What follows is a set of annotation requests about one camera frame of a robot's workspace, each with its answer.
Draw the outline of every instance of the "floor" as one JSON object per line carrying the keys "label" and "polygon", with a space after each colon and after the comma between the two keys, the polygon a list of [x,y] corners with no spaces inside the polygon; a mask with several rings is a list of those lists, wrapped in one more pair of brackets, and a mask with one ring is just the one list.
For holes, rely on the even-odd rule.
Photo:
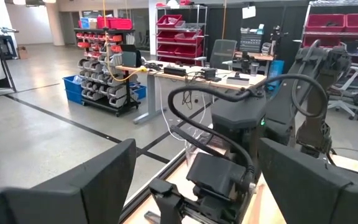
{"label": "floor", "polygon": [[[147,111],[145,100],[137,111],[120,118],[67,101],[62,78],[78,73],[76,64],[82,58],[81,50],[46,44],[29,45],[27,50],[29,59],[8,61],[18,92],[0,91],[0,187],[33,187],[120,141],[134,138],[143,153],[137,158],[130,197],[183,149],[184,143],[167,133],[162,116],[145,124],[133,124],[134,118]],[[138,80],[146,84],[145,77]],[[184,84],[159,81],[162,88],[157,80],[157,99],[159,102],[161,92],[162,104],[166,106],[168,93]],[[192,110],[181,105],[181,98],[175,98],[175,104],[199,121],[204,113],[203,100],[200,94],[195,97],[200,100],[193,103]],[[165,114],[169,125],[180,124],[170,111]],[[328,111],[333,146],[358,149],[358,121],[347,117],[342,111]],[[298,115],[297,126],[302,122],[302,116]],[[211,123],[208,107],[202,123]],[[188,124],[182,129],[194,132]],[[338,149],[337,153],[358,159],[358,152]]]}

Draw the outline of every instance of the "desk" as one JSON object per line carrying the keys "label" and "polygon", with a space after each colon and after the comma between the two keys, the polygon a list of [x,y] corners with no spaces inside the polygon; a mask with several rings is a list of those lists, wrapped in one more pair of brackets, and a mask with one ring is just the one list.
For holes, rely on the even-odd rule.
{"label": "desk", "polygon": [[[337,166],[358,171],[358,161],[349,159],[342,156],[332,155],[333,161]],[[169,164],[163,168],[161,172],[167,169]],[[179,163],[177,168],[167,177],[165,180],[176,184],[179,192],[185,197],[196,200],[196,197],[193,195],[193,187],[194,184],[188,180],[186,180],[186,175],[188,172],[188,167],[186,164],[186,160]],[[148,223],[148,221],[144,218],[144,214],[148,211],[154,212],[156,214],[160,214],[157,204],[155,203],[152,196],[148,196],[134,211],[128,216],[128,218],[124,221],[125,224],[130,223]],[[185,217],[182,223],[198,223],[197,221]],[[260,176],[260,179],[257,184],[257,193],[254,194],[251,198],[250,204],[244,215],[244,219],[242,224],[285,224],[285,220],[283,215],[281,214],[280,209],[274,197],[267,186],[267,183],[263,177],[263,174]]]}
{"label": "desk", "polygon": [[[149,61],[149,62],[155,62],[157,64],[162,64],[164,67],[168,66],[169,64],[171,66],[174,66],[174,63],[168,63],[168,62],[159,62],[159,61]],[[185,68],[187,73],[198,72],[202,69],[202,67],[199,67],[199,66],[192,66],[192,67],[183,66],[181,68]],[[128,71],[128,72],[134,72],[137,70],[137,68],[123,67],[123,66],[116,66],[116,69],[120,69],[120,70]],[[163,112],[161,110],[156,110],[156,108],[155,108],[155,77],[170,78],[170,79],[180,80],[180,81],[185,81],[185,79],[186,79],[185,77],[180,77],[177,75],[169,75],[169,74],[165,74],[162,72],[156,73],[155,71],[138,72],[137,74],[147,75],[147,104],[148,104],[147,106],[148,106],[148,108],[147,108],[146,114],[143,114],[134,120],[134,124],[144,123],[144,122],[160,115]],[[226,83],[226,80],[228,77],[233,77],[235,75],[235,73],[233,71],[217,69],[216,74],[217,74],[217,77],[222,78],[221,81],[206,82],[202,78],[197,78],[195,81],[198,83],[203,83],[205,85],[210,85],[210,86],[215,86],[215,87],[220,87],[220,88],[227,88],[227,89],[232,89],[232,90],[239,90],[240,88],[249,88],[250,86],[256,85],[266,79],[266,77],[263,75],[257,75],[255,77],[252,77],[250,75],[243,74],[243,76],[245,76],[245,78],[249,78],[250,85],[242,86],[242,85],[232,85],[232,84]],[[194,73],[189,74],[188,79],[191,79],[191,77],[193,75],[194,75]]]}
{"label": "desk", "polygon": [[[251,52],[248,52],[248,55],[254,57],[256,60],[266,61],[265,76],[267,77],[269,75],[270,62],[274,60],[274,57],[271,55],[262,55],[260,53],[251,53]],[[234,52],[234,56],[242,57],[242,52]]]}

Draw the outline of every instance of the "blue crate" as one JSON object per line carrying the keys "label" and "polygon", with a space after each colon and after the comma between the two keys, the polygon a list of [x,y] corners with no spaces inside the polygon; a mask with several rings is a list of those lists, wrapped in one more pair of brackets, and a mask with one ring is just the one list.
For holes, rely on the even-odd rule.
{"label": "blue crate", "polygon": [[146,97],[146,88],[147,87],[142,86],[142,85],[139,85],[139,86],[140,86],[140,88],[138,88],[137,90],[134,90],[134,92],[138,94],[137,99],[141,100]]}
{"label": "blue crate", "polygon": [[81,94],[77,94],[73,91],[66,90],[66,95],[67,95],[68,100],[82,105],[82,95]]}
{"label": "blue crate", "polygon": [[75,75],[63,78],[67,99],[75,103],[82,104],[81,84],[73,83]]}

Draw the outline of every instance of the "office chair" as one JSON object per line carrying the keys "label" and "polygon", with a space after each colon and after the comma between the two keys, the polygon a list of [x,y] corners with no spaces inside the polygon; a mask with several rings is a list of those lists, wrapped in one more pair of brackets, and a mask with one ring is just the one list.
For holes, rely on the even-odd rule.
{"label": "office chair", "polygon": [[[215,40],[211,58],[209,59],[209,67],[231,70],[230,66],[224,62],[233,60],[236,45],[237,41],[235,40]],[[198,57],[196,60],[200,60],[204,66],[203,62],[206,60],[206,57]]]}
{"label": "office chair", "polygon": [[342,99],[344,96],[353,98],[354,94],[350,90],[358,90],[358,67],[353,65],[358,64],[352,63],[352,66],[350,67],[349,72],[354,71],[353,75],[350,76],[348,75],[349,73],[346,75],[341,75],[338,82],[331,87],[333,90],[336,90],[340,93],[340,99],[330,100],[328,102],[328,109],[335,108],[336,110],[339,110],[342,108],[351,115],[349,119],[354,119],[356,114],[352,111],[352,109],[357,111],[358,106],[346,103]]}

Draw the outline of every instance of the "metal shelving rack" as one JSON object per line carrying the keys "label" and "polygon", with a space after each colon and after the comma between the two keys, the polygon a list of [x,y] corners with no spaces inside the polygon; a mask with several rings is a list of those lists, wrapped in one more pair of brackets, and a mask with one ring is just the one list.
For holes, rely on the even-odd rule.
{"label": "metal shelving rack", "polygon": [[[177,59],[183,59],[183,60],[194,60],[194,61],[203,61],[205,60],[205,55],[206,55],[206,45],[205,45],[205,37],[207,37],[208,35],[206,35],[206,20],[208,18],[208,7],[206,6],[201,6],[199,4],[197,5],[190,5],[190,6],[180,6],[179,8],[171,8],[169,6],[166,7],[157,7],[156,13],[155,13],[155,20],[158,21],[158,12],[159,10],[164,10],[164,15],[167,15],[167,10],[177,10],[177,9],[197,9],[197,21],[196,23],[186,23],[186,27],[179,27],[179,28],[166,28],[166,27],[158,27],[157,23],[155,25],[155,30],[156,33],[158,34],[159,31],[164,31],[164,30],[170,30],[170,31],[178,31],[178,32],[194,32],[197,31],[198,29],[203,30],[203,35],[199,35],[198,37],[202,37],[203,38],[203,54],[202,56],[199,57],[195,57],[195,58],[190,58],[190,57],[179,57],[179,56],[166,56],[166,55],[159,55],[156,51],[156,56],[157,58],[160,57],[165,57],[165,58],[177,58]],[[205,23],[201,23],[200,22],[200,9],[204,9],[205,10],[205,15],[204,15],[204,21]],[[158,48],[159,44],[170,44],[170,45],[184,45],[184,46],[195,46],[195,53],[197,55],[197,46],[198,44],[187,44],[187,43],[179,43],[179,42],[159,42],[157,35],[155,36],[155,46],[156,48]]]}
{"label": "metal shelving rack", "polygon": [[[303,38],[305,35],[336,35],[341,37],[358,37],[358,33],[354,32],[305,32],[306,24],[308,22],[310,9],[312,7],[338,7],[338,6],[358,6],[358,0],[337,0],[337,1],[311,1],[309,2],[308,9],[306,11],[306,17],[305,17],[305,23],[303,24],[303,30],[302,30],[302,37],[301,42],[303,41]],[[350,56],[358,57],[358,54],[349,54]]]}
{"label": "metal shelving rack", "polygon": [[[77,32],[82,32],[82,33],[86,32],[86,33],[92,33],[92,34],[105,34],[105,31],[102,30],[102,29],[78,29],[78,28],[76,28],[76,29],[74,29],[74,31],[76,33]],[[108,30],[108,34],[110,34],[110,35],[114,35],[114,34],[122,35],[122,41],[121,42],[123,44],[126,44],[126,34],[131,34],[134,31],[135,30]],[[111,52],[109,46],[106,47],[106,50],[109,50],[109,52]],[[126,78],[126,77],[128,77],[128,75],[129,75],[129,73],[128,73],[128,71],[126,71],[125,74],[123,74],[122,77],[119,77],[119,78]],[[85,79],[85,80],[88,80],[90,82],[93,82],[93,83],[96,83],[96,84],[99,84],[99,85],[104,85],[104,86],[106,86],[106,88],[109,87],[108,83],[101,82],[100,80],[99,81],[96,81],[94,79]],[[92,106],[96,106],[98,108],[102,108],[102,109],[111,111],[117,117],[120,116],[121,114],[124,114],[124,113],[128,112],[133,107],[136,107],[136,109],[137,109],[139,107],[139,105],[140,105],[140,102],[137,101],[137,98],[133,99],[133,97],[132,97],[132,94],[131,94],[132,90],[131,90],[131,87],[130,87],[130,84],[129,84],[130,81],[131,81],[131,78],[127,79],[122,84],[122,85],[124,85],[124,88],[125,88],[125,94],[124,94],[124,96],[121,97],[121,98],[125,98],[125,102],[124,102],[124,104],[122,106],[119,106],[119,107],[112,106],[110,104],[109,99],[107,98],[107,96],[104,96],[104,97],[102,97],[102,98],[100,98],[98,100],[91,100],[91,99],[87,99],[87,98],[83,97],[82,103],[83,103],[84,106],[85,105],[92,105]]]}

